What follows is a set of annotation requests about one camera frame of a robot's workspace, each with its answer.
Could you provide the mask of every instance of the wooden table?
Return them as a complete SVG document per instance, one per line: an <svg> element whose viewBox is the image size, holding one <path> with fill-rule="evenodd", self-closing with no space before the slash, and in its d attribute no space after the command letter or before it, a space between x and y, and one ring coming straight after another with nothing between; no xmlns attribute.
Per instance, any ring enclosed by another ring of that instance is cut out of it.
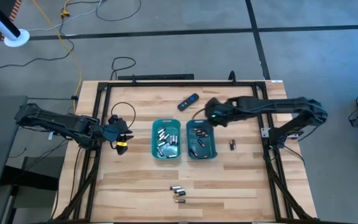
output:
<svg viewBox="0 0 358 224"><path fill-rule="evenodd" d="M91 116L97 85L96 81L83 83L77 114ZM270 99L287 97L282 82L266 81L266 85ZM192 93L199 94L200 100L187 110L178 111L177 104ZM120 101L126 101L136 109L136 120L131 127L135 138L129 141L129 150L123 156L118 156L107 143L103 145L92 222L275 220L256 118L230 123L227 128L215 128L216 158L192 161L186 153L185 127L193 114L212 97L224 102L230 97L252 95L250 87L114 87L111 94L109 112ZM133 110L127 105L116 106L114 114L123 117L128 124L133 119ZM182 155L176 161L156 160L150 153L152 124L161 118L175 118L181 122ZM276 126L281 126L291 120L291 115L273 114L273 120ZM230 139L236 140L235 151L230 151ZM287 141L287 146L300 153L296 141ZM55 216L69 203L77 152L77 144L69 143ZM281 153L289 191L305 211L315 217L302 161L286 149ZM83 156L84 150L80 152L76 167L74 191L78 188ZM174 202L173 192L169 190L171 185L186 189L187 195L180 197L186 199L186 203ZM285 217L282 194L278 192L280 209ZM80 217L85 214L87 195L85 193L81 204Z"/></svg>

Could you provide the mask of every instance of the table leg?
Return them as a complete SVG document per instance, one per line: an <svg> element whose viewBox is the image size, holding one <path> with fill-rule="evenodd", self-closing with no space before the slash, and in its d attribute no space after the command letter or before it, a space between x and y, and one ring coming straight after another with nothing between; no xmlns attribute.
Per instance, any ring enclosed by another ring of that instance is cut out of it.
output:
<svg viewBox="0 0 358 224"><path fill-rule="evenodd" d="M18 185L36 189L57 190L59 179L11 166L5 166L0 185Z"/></svg>

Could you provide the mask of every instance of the remote control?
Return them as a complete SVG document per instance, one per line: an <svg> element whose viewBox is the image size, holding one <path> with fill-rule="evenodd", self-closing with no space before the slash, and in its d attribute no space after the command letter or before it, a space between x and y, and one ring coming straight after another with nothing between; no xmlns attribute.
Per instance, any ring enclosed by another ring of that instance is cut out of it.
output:
<svg viewBox="0 0 358 224"><path fill-rule="evenodd" d="M196 102L198 100L199 96L197 95L197 93L194 93L193 95L191 95L189 98L185 99L183 102L181 102L178 105L178 109L180 111L183 111L184 109L186 109L187 107L189 107L190 105L192 105L194 102Z"/></svg>

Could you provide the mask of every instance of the white stand base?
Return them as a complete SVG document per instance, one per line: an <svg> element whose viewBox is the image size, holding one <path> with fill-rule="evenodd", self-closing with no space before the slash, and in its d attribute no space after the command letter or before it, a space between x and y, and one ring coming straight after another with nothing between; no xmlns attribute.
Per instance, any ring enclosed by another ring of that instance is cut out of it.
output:
<svg viewBox="0 0 358 224"><path fill-rule="evenodd" d="M29 31L24 29L20 30L20 36L16 40L9 40L8 38L4 38L4 43L8 47L20 47L23 46L30 39Z"/></svg>

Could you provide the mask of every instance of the teal plastic bin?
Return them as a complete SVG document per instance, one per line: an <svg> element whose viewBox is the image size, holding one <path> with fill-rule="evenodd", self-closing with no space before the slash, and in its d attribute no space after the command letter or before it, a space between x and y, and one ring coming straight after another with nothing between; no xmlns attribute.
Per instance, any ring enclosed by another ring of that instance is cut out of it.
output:
<svg viewBox="0 0 358 224"><path fill-rule="evenodd" d="M170 136L178 136L178 144L176 146L170 145L170 137L167 138L167 143L163 146L158 146L161 141L159 141L158 131L162 128L165 128L165 134L169 134ZM161 156L158 152L159 148L164 156ZM158 119L154 121L152 128L152 155L156 159L165 159L172 160L178 159L180 157L180 122L177 119Z"/></svg>
<svg viewBox="0 0 358 224"><path fill-rule="evenodd" d="M195 132L195 128L202 128L208 134L208 137L200 138ZM187 133L187 150L188 155L192 159L206 160L215 158L218 153L215 148L214 129L205 119L191 120L186 124ZM198 140L201 140L205 147L202 147ZM190 149L193 149L196 153L196 157Z"/></svg>

